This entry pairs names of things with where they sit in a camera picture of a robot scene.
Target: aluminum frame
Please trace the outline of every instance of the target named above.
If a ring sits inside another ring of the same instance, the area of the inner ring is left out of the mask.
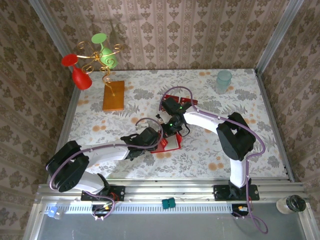
[[[262,74],[268,66],[268,63],[276,52],[279,44],[284,38],[290,24],[294,20],[303,2],[304,0],[289,1],[279,23],[277,24],[269,42],[267,43],[267,46],[265,47],[265,50],[262,53],[262,56],[260,57],[258,64],[256,65],[256,69],[259,74]]]
[[[178,204],[221,204],[230,201],[215,201],[213,185],[228,184],[227,179],[195,179],[195,178],[149,178],[149,179],[109,179],[111,185],[126,186],[124,203],[127,204],[159,204],[162,199],[174,196]],[[289,182],[285,179],[252,179],[252,184],[258,186],[259,203],[276,203],[278,199],[289,195],[299,195],[308,200],[301,182]],[[35,202],[27,224],[24,240],[37,240],[45,215],[47,204],[81,203],[81,191],[70,190],[57,192],[47,184],[41,184],[36,194]],[[319,231],[311,211],[310,204],[307,209],[299,213],[299,218],[307,240],[318,240]]]
[[[49,214],[52,207],[57,207],[63,214],[91,214],[92,202],[47,203],[45,214]],[[116,205],[112,214],[231,214],[232,203],[178,203],[175,207],[163,208],[161,203],[138,204],[125,202]]]
[[[284,168],[286,170],[286,173],[288,175],[289,180],[294,183],[296,181],[295,180],[295,176],[294,176],[294,173],[292,172],[291,165],[290,165],[290,162],[288,160],[288,157],[287,157],[287,154],[286,154],[286,150],[285,150],[284,144],[283,144],[282,139],[281,139],[281,135],[280,135],[279,129],[277,127],[276,119],[275,119],[274,113],[272,111],[272,107],[270,105],[270,102],[269,102],[269,99],[268,99],[268,95],[267,95],[264,83],[262,81],[262,77],[259,74],[259,72],[257,72],[257,71],[255,72],[255,75],[256,75],[256,79],[257,79],[257,82],[258,82],[258,85],[259,85],[259,88],[260,88],[260,92],[261,92],[261,95],[262,95],[262,99],[263,99],[263,102],[264,102],[264,106],[265,106],[266,112],[267,112],[268,117],[270,119],[270,124],[271,124],[271,128],[272,128],[272,131],[273,131],[273,134],[274,134],[274,139],[275,139],[276,145],[278,146],[279,153],[281,154],[281,158],[282,158],[282,162],[284,164]]]

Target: wooden base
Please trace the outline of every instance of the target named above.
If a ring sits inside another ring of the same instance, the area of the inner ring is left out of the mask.
[[[125,108],[125,81],[112,81],[108,83],[112,87],[104,86],[104,96],[102,110],[107,111],[121,111]]]

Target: table surface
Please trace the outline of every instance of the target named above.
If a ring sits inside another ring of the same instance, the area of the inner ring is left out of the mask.
[[[138,119],[154,118],[158,114],[162,94],[174,86],[190,88],[198,106],[204,110],[227,116],[240,113],[249,127],[265,143],[266,151],[251,158],[251,177],[286,178],[278,146],[270,124],[264,100],[253,69],[230,69],[232,82],[225,94],[215,92],[215,80],[220,70],[143,70],[112,71],[113,81],[124,81],[124,110],[102,111],[103,73],[93,72],[92,86],[80,93],[72,122],[69,141],[79,145],[112,142],[136,132]],[[170,95],[190,97],[185,90],[174,89]],[[230,159],[222,151],[216,134],[190,126],[190,134],[183,138],[182,148],[164,153],[146,153],[133,161],[108,161],[94,165],[88,171],[108,178],[228,178]],[[262,147],[256,141],[252,152]]]

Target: metal bracket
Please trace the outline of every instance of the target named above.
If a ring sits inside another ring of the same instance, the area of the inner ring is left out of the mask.
[[[126,193],[126,187],[125,186],[118,186],[118,185],[111,185],[109,190],[102,190],[99,194],[101,196],[107,196],[110,198],[114,198],[112,195],[114,193],[116,196],[118,196],[118,199],[116,201],[123,202],[125,200],[125,193]],[[81,201],[98,201],[98,202],[105,202],[106,199],[102,197],[94,197],[86,192],[82,191],[81,194]]]
[[[242,194],[236,199],[231,195],[229,185],[214,185],[213,195],[215,201],[246,201],[246,194]],[[257,185],[251,184],[249,186],[249,196],[253,201],[260,200]]]
[[[247,204],[232,204],[232,213],[231,215],[234,216],[234,217],[239,217],[240,216],[247,216],[248,215],[248,211],[240,211],[239,210],[239,207],[245,207],[247,208],[248,205]]]

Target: golden wire stand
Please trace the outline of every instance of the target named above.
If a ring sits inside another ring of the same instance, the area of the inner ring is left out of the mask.
[[[103,45],[103,42],[107,39],[107,35],[104,33],[97,33],[92,38],[91,41],[94,44],[100,44],[101,50],[96,51],[90,42],[81,41],[77,44],[77,48],[82,50],[85,48],[85,45],[88,45],[92,54],[90,56],[77,55],[78,58],[82,59],[91,59],[91,62],[85,64],[81,70],[84,73],[90,74],[95,68],[92,66],[92,63],[98,62],[101,64],[99,69],[100,72],[104,73],[102,77],[102,82],[104,84],[104,96],[103,96],[103,111],[121,111],[124,109],[124,97],[125,97],[125,82],[124,81],[112,81],[109,78],[110,69],[113,69],[117,64],[117,59],[115,55],[122,51],[124,47],[120,44],[115,44],[113,46],[115,51],[110,50]]]

